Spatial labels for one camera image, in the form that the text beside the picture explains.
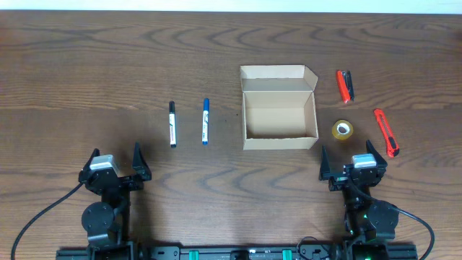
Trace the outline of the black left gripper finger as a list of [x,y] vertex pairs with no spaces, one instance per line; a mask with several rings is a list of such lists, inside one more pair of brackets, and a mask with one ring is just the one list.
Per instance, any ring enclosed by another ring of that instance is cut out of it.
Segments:
[[82,171],[83,172],[87,172],[90,170],[90,165],[92,163],[92,160],[94,157],[98,157],[100,155],[100,151],[98,148],[95,148],[92,152],[92,154],[90,155],[90,158],[89,160],[85,163],[84,167],[82,168]]
[[141,153],[140,144],[138,142],[136,142],[134,145],[132,168],[134,169],[136,175],[143,181],[150,181],[152,179],[152,172]]

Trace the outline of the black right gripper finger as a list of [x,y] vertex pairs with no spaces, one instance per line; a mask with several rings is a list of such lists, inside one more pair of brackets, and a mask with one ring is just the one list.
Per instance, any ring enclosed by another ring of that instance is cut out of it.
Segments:
[[386,168],[388,166],[388,163],[386,162],[386,160],[374,148],[372,142],[369,139],[366,141],[366,149],[367,149],[367,152],[372,154],[373,157],[375,158],[378,168]]
[[320,165],[318,179],[320,181],[327,181],[330,178],[330,174],[331,174],[331,168],[330,168],[329,161],[328,161],[328,154],[326,151],[326,147],[323,145],[322,152],[321,152],[321,165]]

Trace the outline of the red utility knife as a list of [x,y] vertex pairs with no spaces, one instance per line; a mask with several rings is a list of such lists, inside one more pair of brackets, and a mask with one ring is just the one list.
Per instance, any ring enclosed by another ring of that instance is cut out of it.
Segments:
[[385,113],[383,112],[383,110],[379,108],[376,108],[373,111],[373,113],[375,115],[376,121],[378,122],[380,130],[383,134],[385,144],[386,144],[387,155],[389,157],[396,157],[400,152],[400,148],[392,132],[392,129],[388,123],[388,120],[385,117]]

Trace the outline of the clear tape roll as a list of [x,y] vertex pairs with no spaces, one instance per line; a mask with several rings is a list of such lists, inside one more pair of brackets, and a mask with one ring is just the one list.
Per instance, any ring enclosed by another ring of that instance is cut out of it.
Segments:
[[338,120],[331,129],[332,135],[338,140],[346,140],[353,135],[354,128],[350,122],[346,120]]

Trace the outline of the black whiteboard marker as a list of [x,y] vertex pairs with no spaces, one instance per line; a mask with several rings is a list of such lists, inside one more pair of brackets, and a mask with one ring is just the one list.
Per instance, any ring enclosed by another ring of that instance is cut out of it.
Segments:
[[176,137],[176,117],[175,117],[175,102],[169,102],[169,131],[170,131],[170,146],[176,148],[177,137]]

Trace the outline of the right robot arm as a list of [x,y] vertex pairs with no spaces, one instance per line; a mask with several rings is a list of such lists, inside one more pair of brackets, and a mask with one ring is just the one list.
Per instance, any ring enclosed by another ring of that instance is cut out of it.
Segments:
[[395,238],[398,212],[393,205],[372,198],[370,188],[385,175],[388,163],[366,141],[365,154],[354,155],[343,170],[332,171],[328,153],[322,147],[319,179],[328,182],[330,191],[340,191],[344,198],[344,224],[351,235],[341,246],[329,250],[331,259],[371,259],[386,253],[386,243]]

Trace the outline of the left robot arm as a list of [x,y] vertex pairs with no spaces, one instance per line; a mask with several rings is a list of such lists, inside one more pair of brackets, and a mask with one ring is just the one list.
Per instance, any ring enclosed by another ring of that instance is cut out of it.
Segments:
[[146,259],[149,252],[129,238],[132,191],[141,191],[152,179],[137,142],[132,161],[134,174],[119,176],[114,156],[101,155],[94,149],[79,173],[78,181],[101,197],[82,213],[82,227],[87,232],[89,259]]

